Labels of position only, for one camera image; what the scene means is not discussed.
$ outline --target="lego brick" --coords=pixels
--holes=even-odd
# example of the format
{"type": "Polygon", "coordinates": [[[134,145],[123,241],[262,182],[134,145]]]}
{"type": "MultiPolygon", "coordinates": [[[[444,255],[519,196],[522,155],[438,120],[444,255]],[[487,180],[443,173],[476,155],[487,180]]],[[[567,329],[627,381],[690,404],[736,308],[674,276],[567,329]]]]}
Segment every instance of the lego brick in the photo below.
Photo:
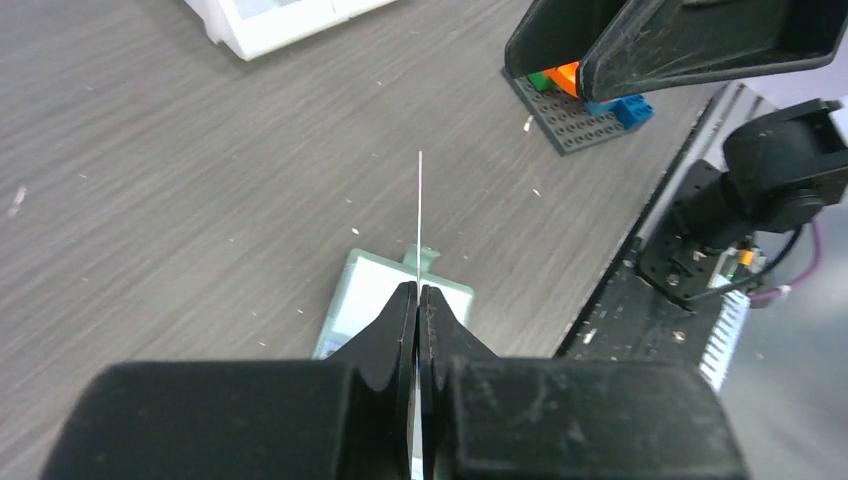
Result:
{"type": "Polygon", "coordinates": [[[502,73],[560,155],[629,133],[613,112],[592,116],[580,100],[559,88],[537,92],[526,78],[512,79],[506,71],[502,73]]]}
{"type": "Polygon", "coordinates": [[[586,110],[588,110],[592,115],[602,115],[604,113],[611,112],[620,101],[620,98],[616,98],[608,102],[586,102],[585,105],[586,110]]]}
{"type": "Polygon", "coordinates": [[[527,75],[527,80],[533,84],[537,92],[544,92],[552,88],[556,88],[556,83],[551,80],[551,77],[545,75],[545,72],[536,72],[527,75]]]}
{"type": "Polygon", "coordinates": [[[654,109],[645,102],[645,97],[642,95],[622,98],[613,112],[627,130],[636,130],[654,116],[654,109]]]}
{"type": "Polygon", "coordinates": [[[550,77],[557,86],[565,90],[572,97],[577,98],[577,67],[580,62],[569,63],[557,68],[545,70],[545,75],[550,77]]]}

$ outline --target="toy block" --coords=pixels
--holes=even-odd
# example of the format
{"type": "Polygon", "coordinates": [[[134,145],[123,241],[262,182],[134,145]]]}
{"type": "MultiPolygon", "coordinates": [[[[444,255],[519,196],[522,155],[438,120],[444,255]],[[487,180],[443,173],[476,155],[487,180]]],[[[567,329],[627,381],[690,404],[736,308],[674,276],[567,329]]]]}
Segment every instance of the toy block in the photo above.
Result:
{"type": "Polygon", "coordinates": [[[577,97],[577,67],[580,62],[569,63],[557,68],[545,70],[547,75],[559,88],[571,95],[577,97]]]}
{"type": "Polygon", "coordinates": [[[631,95],[624,97],[613,108],[618,121],[627,130],[635,130],[654,116],[654,109],[645,102],[642,95],[631,95]]]}
{"type": "Polygon", "coordinates": [[[545,75],[545,72],[536,72],[527,75],[527,80],[533,84],[533,88],[537,92],[544,92],[552,88],[556,88],[556,83],[550,77],[545,75]]]}
{"type": "Polygon", "coordinates": [[[592,115],[603,115],[607,112],[612,111],[620,101],[620,98],[616,98],[608,102],[586,102],[585,107],[586,110],[592,115]]]}

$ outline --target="thin white stick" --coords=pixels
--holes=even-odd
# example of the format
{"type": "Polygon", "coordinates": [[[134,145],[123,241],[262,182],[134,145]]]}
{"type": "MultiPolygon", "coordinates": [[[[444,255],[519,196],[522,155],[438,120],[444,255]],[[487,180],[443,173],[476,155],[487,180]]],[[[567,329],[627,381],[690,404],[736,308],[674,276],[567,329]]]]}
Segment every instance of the thin white stick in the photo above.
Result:
{"type": "Polygon", "coordinates": [[[415,243],[415,278],[418,286],[418,305],[421,304],[421,187],[424,170],[424,152],[418,151],[418,239],[415,243]]]}

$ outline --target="blue lego brick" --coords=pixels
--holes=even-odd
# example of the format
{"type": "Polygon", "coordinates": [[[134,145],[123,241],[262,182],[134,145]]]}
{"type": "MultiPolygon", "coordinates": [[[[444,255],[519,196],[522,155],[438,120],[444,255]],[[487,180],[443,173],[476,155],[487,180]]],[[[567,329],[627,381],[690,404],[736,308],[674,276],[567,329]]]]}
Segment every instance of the blue lego brick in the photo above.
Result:
{"type": "Polygon", "coordinates": [[[645,97],[642,95],[621,98],[613,108],[613,112],[627,130],[641,127],[654,116],[654,109],[645,102],[645,97]]]}
{"type": "Polygon", "coordinates": [[[612,109],[614,109],[615,106],[618,105],[618,102],[620,102],[620,101],[621,101],[620,98],[616,98],[614,100],[610,100],[609,102],[603,102],[603,103],[586,102],[584,104],[584,106],[586,107],[586,110],[588,110],[591,115],[603,115],[603,114],[611,111],[612,109]]]}

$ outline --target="cable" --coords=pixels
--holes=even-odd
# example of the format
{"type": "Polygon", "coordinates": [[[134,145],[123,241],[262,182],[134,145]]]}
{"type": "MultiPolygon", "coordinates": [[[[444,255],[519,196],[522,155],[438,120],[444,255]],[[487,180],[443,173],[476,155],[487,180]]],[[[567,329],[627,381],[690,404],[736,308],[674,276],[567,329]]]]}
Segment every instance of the cable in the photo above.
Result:
{"type": "Polygon", "coordinates": [[[775,268],[777,268],[777,266],[780,265],[780,263],[784,259],[786,259],[786,257],[792,251],[792,249],[795,248],[795,245],[798,243],[798,240],[801,238],[802,233],[804,233],[803,225],[795,229],[795,231],[792,233],[792,237],[790,237],[789,241],[786,242],[786,245],[783,247],[783,250],[781,250],[780,253],[778,253],[777,256],[774,257],[774,260],[772,260],[771,263],[769,263],[768,265],[763,267],[762,270],[755,273],[754,275],[752,275],[748,278],[739,280],[737,282],[730,283],[730,284],[725,285],[723,287],[713,288],[711,290],[707,290],[704,293],[699,293],[698,295],[694,295],[692,297],[686,298],[686,299],[684,299],[684,301],[686,303],[700,302],[702,300],[706,300],[708,298],[713,298],[713,297],[718,297],[718,296],[724,295],[725,293],[729,293],[729,292],[732,292],[734,290],[739,290],[739,289],[745,288],[745,287],[747,287],[751,284],[759,282],[763,277],[765,277],[766,275],[771,273],[775,268]]]}
{"type": "Polygon", "coordinates": [[[787,282],[786,285],[773,288],[766,292],[761,292],[756,295],[751,295],[752,302],[759,302],[764,300],[771,300],[773,298],[780,297],[785,295],[786,290],[792,291],[798,287],[800,287],[804,282],[810,279],[822,265],[822,258],[824,257],[824,245],[822,242],[822,233],[821,226],[817,219],[813,219],[810,222],[811,231],[813,233],[813,260],[810,262],[810,266],[807,267],[800,275],[798,275],[791,282],[787,282]]]}

